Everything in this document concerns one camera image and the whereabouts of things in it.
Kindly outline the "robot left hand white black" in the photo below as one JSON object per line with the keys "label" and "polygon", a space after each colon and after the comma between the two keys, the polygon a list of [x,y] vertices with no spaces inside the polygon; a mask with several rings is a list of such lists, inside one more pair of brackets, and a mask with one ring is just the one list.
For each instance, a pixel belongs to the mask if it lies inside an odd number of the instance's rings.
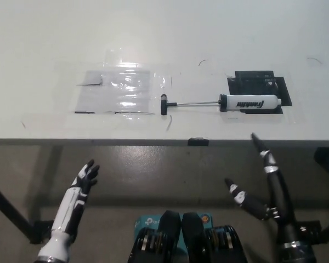
{"label": "robot left hand white black", "polygon": [[72,240],[76,238],[88,195],[97,183],[99,168],[91,159],[78,172],[60,203],[51,229],[52,236],[61,232],[69,235]]}

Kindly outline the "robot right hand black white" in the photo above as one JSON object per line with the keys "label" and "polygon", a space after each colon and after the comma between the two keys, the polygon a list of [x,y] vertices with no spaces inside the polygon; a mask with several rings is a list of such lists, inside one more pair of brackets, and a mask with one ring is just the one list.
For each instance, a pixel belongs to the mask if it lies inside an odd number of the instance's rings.
{"label": "robot right hand black white", "polygon": [[296,246],[301,242],[301,233],[297,225],[294,207],[282,172],[271,150],[265,143],[251,134],[254,146],[263,160],[270,194],[270,204],[264,204],[239,187],[231,179],[224,179],[234,202],[259,220],[274,219],[277,223],[277,243],[285,246]]}

